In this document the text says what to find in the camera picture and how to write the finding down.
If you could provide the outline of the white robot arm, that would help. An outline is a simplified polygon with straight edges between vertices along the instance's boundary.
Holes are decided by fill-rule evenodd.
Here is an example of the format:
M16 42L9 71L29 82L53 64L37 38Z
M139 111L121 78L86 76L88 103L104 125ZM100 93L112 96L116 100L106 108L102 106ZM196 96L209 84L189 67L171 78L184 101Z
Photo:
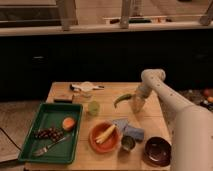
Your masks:
M152 91L175 112L170 171L213 171L213 113L164 83L163 69L145 69L136 95L145 103Z

